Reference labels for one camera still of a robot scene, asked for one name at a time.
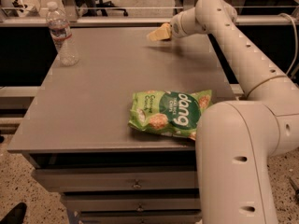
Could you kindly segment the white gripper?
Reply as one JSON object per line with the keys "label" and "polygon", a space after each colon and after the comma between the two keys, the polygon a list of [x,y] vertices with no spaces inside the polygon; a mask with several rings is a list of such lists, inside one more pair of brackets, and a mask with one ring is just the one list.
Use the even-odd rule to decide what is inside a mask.
{"label": "white gripper", "polygon": [[169,23],[163,23],[159,28],[147,35],[149,41],[161,41],[171,38],[171,34],[175,38],[186,37],[189,34],[184,30],[184,22],[187,19],[185,12],[175,15]]}

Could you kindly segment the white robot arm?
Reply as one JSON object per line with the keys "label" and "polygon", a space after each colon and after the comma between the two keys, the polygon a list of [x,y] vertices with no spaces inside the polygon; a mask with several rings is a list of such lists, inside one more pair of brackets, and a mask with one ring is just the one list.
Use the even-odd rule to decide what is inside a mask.
{"label": "white robot arm", "polygon": [[196,162],[203,224],[278,224],[267,159],[299,147],[299,89],[236,26],[223,0],[198,0],[168,37],[213,35],[244,92],[199,119]]}

